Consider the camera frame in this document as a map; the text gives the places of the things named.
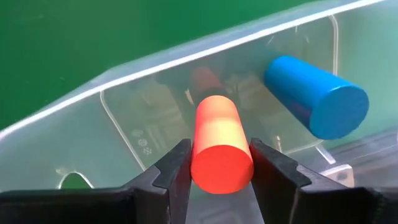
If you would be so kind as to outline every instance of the plastic container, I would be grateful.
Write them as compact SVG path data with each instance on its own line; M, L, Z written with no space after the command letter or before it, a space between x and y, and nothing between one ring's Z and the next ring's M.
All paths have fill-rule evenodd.
M346 185L396 185L397 10L395 0L317 1L112 68L0 132L0 189L55 189L74 172L96 188L131 180L192 137L198 67L218 76L247 138ZM285 54L363 87L361 126L336 141L313 137L262 84ZM231 195L193 186L187 223L262 218L250 186Z

